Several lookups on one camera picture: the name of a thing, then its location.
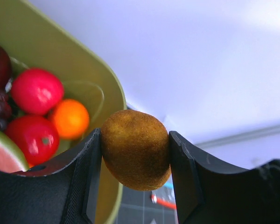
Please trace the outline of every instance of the watermelon slice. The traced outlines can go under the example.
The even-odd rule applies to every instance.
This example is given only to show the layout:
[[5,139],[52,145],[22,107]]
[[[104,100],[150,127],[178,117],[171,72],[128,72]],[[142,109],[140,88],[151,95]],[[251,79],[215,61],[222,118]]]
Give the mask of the watermelon slice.
[[13,173],[27,171],[29,165],[23,152],[4,133],[0,131],[0,171]]

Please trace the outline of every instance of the orange fruit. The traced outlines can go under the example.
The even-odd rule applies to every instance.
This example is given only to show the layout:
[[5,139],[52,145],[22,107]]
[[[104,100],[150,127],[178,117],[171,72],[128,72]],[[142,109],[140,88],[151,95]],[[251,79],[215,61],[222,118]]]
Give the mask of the orange fruit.
[[87,109],[74,99],[64,99],[53,109],[49,120],[63,139],[77,139],[88,128],[90,116]]

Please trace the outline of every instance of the round brown ball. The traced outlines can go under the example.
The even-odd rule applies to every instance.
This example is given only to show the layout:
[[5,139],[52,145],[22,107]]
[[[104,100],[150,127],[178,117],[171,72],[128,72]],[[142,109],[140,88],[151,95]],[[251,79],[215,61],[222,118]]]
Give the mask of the round brown ball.
[[104,122],[100,137],[106,166],[123,185],[134,190],[155,190],[168,180],[169,138],[157,118],[122,110]]

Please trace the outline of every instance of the yellow-green bowl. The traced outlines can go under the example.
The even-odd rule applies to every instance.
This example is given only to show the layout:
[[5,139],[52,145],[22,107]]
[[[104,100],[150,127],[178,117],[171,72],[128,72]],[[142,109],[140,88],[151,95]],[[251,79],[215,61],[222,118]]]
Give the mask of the yellow-green bowl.
[[[0,45],[14,65],[47,69],[61,79],[65,96],[81,101],[92,117],[87,133],[126,109],[122,87],[108,65],[26,0],[0,0]],[[72,144],[63,141],[60,150]],[[113,223],[121,196],[122,185],[102,161],[96,224]]]

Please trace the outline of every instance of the dark gray tile floor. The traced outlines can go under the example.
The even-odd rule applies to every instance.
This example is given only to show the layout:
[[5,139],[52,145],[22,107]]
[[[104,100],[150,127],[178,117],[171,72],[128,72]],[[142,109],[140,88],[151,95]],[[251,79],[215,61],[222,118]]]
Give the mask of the dark gray tile floor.
[[151,191],[123,188],[122,201],[114,224],[175,224],[174,211],[152,203]]

